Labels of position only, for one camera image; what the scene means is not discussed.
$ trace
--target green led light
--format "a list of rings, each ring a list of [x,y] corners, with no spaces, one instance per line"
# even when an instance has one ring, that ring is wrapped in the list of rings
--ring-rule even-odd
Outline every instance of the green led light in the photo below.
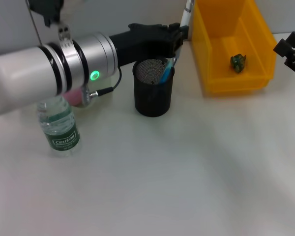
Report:
[[[99,73],[99,71],[98,70],[95,70],[95,71],[93,71],[92,73],[91,73],[91,75],[90,75],[90,80],[97,80],[98,78],[99,78],[99,76],[100,76],[100,73]]]

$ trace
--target black mesh cup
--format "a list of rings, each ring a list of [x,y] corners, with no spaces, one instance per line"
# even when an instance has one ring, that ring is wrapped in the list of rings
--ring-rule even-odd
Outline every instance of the black mesh cup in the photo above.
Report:
[[[162,116],[171,106],[175,69],[172,67],[166,82],[160,82],[166,62],[167,59],[148,59],[133,66],[135,107],[146,117]]]

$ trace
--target pink object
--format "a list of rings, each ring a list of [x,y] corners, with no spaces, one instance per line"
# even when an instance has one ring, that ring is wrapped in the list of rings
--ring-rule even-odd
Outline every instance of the pink object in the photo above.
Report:
[[[82,92],[80,88],[65,93],[63,97],[70,106],[78,106],[82,103]]]

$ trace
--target white wall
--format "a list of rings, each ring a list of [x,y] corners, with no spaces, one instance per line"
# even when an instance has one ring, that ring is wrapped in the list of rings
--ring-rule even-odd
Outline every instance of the white wall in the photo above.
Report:
[[[255,0],[274,33],[295,31],[295,0]]]
[[[273,32],[295,30],[295,0],[255,0]],[[92,31],[107,35],[127,30],[130,23],[179,22],[186,0],[88,0],[71,19],[74,36]],[[44,42],[55,39],[43,19],[34,16]],[[0,53],[38,44],[25,0],[0,0]]]

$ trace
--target black cable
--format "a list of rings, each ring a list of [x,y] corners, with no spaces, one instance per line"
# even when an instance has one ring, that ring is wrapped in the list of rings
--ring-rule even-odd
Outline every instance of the black cable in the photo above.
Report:
[[[120,67],[118,67],[118,70],[119,70],[119,79],[118,79],[116,85],[114,87],[108,87],[108,88],[104,88],[104,89],[100,89],[100,90],[96,91],[99,97],[114,91],[117,88],[117,86],[120,84],[120,81],[122,79],[122,72],[121,72]]]
[[[122,72],[121,72],[120,67],[118,67],[118,70],[119,70],[119,79],[118,79],[118,82],[116,83],[116,85],[113,87],[113,89],[117,88],[117,86],[120,84],[120,81],[121,81],[121,78],[122,78]]]

